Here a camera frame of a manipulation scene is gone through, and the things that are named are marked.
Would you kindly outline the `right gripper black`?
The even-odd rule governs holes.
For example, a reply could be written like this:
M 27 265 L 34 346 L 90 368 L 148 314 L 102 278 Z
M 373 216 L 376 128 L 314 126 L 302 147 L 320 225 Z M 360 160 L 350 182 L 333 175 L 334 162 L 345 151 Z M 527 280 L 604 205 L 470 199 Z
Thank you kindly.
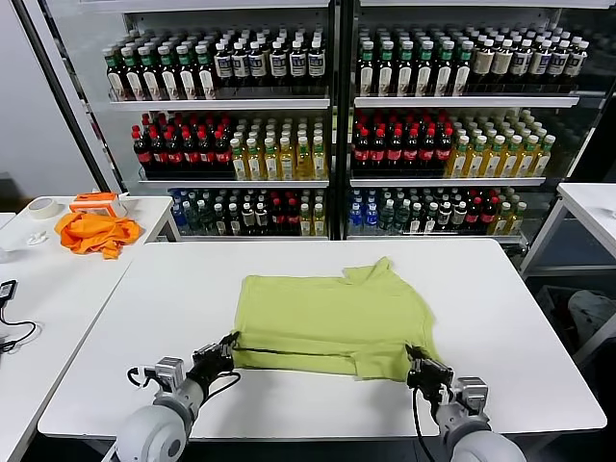
M 406 344 L 405 351 L 410 363 L 406 383 L 410 389 L 418 389 L 423 398 L 431 403 L 441 403 L 442 394 L 448 394 L 453 380 L 453 370 L 439 360 L 431 358 L 419 346 Z

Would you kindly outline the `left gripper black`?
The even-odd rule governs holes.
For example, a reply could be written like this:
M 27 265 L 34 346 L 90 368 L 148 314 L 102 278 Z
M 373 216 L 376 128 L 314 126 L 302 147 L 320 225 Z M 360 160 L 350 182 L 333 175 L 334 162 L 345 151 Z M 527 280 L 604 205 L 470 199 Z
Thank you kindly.
M 240 337 L 239 331 L 231 332 L 215 344 L 208 344 L 192 354 L 193 366 L 186 377 L 198 384 L 204 394 L 224 372 L 234 370 L 233 350 Z

